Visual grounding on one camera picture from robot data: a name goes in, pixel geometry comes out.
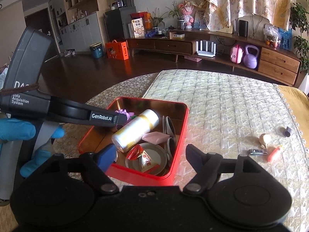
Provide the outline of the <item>blue gloved hand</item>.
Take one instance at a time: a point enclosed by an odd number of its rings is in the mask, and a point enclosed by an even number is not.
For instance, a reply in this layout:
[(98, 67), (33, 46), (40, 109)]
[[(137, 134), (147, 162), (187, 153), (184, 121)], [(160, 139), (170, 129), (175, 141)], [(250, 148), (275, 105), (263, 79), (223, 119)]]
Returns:
[[(1, 140), (7, 140), (8, 142), (31, 140), (34, 138), (35, 134), (36, 128), (30, 122), (14, 118), (1, 119)], [(38, 169), (39, 166), (44, 164), (52, 154), (53, 152), (47, 150), (47, 148), (39, 148), (34, 158), (21, 167), (20, 175), (27, 178)]]

